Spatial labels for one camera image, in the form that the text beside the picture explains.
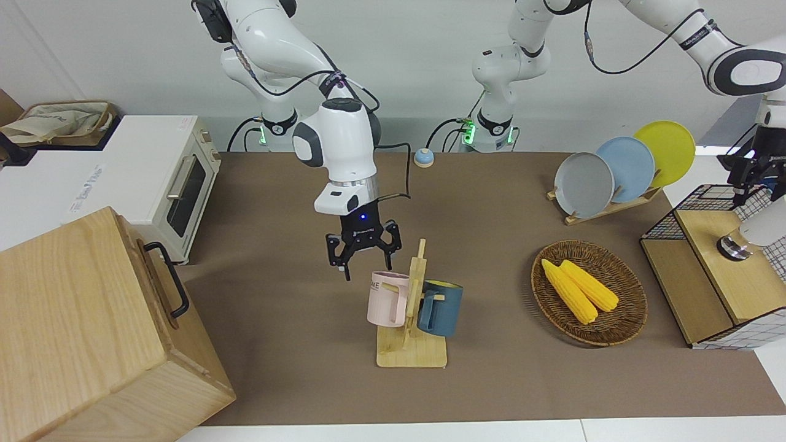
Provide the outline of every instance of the black wire grid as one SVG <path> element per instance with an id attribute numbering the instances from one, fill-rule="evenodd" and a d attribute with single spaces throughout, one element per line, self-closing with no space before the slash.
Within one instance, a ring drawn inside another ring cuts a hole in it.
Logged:
<path id="1" fill-rule="evenodd" d="M 747 203 L 739 208 L 734 208 L 732 198 L 733 186 L 705 184 L 697 187 L 682 200 L 668 215 L 664 216 L 641 239 L 686 239 L 685 233 L 677 222 L 677 210 L 734 210 L 741 220 L 746 220 L 770 204 L 771 192 L 766 187 L 757 187 L 748 198 Z M 778 273 L 780 279 L 786 283 L 786 237 L 774 244 L 765 247 L 762 252 L 767 257 L 770 265 Z"/>
<path id="2" fill-rule="evenodd" d="M 741 220 L 746 220 L 770 204 L 771 192 L 766 187 L 757 187 L 745 206 L 734 208 L 732 186 L 707 184 L 697 187 L 674 210 L 664 216 L 641 239 L 685 240 L 675 216 L 677 210 L 733 210 Z M 786 237 L 764 248 L 764 256 L 786 283 Z M 752 350 L 768 342 L 786 336 L 786 309 L 762 315 L 749 322 L 735 326 L 723 333 L 692 344 L 697 349 Z"/>

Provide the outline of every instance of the yellow corn cob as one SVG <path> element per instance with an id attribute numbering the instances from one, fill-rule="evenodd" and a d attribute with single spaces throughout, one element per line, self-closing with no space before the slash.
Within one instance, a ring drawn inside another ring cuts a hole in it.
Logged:
<path id="1" fill-rule="evenodd" d="M 545 276 L 554 286 L 562 301 L 571 309 L 573 316 L 582 324 L 589 324 L 597 319 L 597 309 L 582 293 L 582 290 L 549 260 L 541 260 Z"/>
<path id="2" fill-rule="evenodd" d="M 584 269 L 569 260 L 562 261 L 560 269 L 578 285 L 587 298 L 602 311 L 612 311 L 617 308 L 617 304 L 619 304 L 617 295 Z"/>

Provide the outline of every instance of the brown table mat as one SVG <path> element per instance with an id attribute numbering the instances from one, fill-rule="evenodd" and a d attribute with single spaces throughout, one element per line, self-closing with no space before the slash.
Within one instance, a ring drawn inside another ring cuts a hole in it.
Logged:
<path id="1" fill-rule="evenodd" d="M 395 219 L 406 273 L 427 239 L 427 276 L 465 287 L 448 367 L 381 369 L 365 320 L 379 250 L 352 259 L 352 282 L 330 267 L 325 234 L 338 217 L 313 201 L 326 183 L 293 154 L 224 155 L 191 264 L 180 267 L 237 402 L 207 425 L 459 422 L 786 414 L 752 352 L 689 350 L 638 238 L 670 209 L 652 203 L 582 223 L 545 192 L 560 153 L 437 155 L 413 168 L 411 201 L 380 204 Z M 378 153 L 383 193 L 403 191 L 405 157 Z M 529 286 L 538 251 L 591 241 L 644 285 L 649 319 L 613 348 L 583 348 L 541 317 Z"/>

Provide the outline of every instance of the cabinet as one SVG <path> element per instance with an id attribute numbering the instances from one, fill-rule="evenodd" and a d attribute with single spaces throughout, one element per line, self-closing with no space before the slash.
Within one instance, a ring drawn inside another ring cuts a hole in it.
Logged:
<path id="1" fill-rule="evenodd" d="M 110 208 L 0 252 L 0 441 L 172 441 L 231 403 L 172 273 Z"/>

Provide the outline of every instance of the oven window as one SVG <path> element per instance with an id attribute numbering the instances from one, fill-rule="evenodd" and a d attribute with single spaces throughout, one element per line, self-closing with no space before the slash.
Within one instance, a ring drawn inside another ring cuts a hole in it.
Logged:
<path id="1" fill-rule="evenodd" d="M 169 213 L 167 214 L 169 225 L 172 226 L 180 238 L 183 238 L 183 235 L 185 235 L 185 229 L 189 225 L 191 214 L 197 205 L 200 190 L 202 190 L 202 185 L 207 177 L 196 155 L 194 155 L 194 160 L 194 167 L 185 184 L 183 194 L 180 199 L 172 201 L 172 206 L 169 207 Z"/>

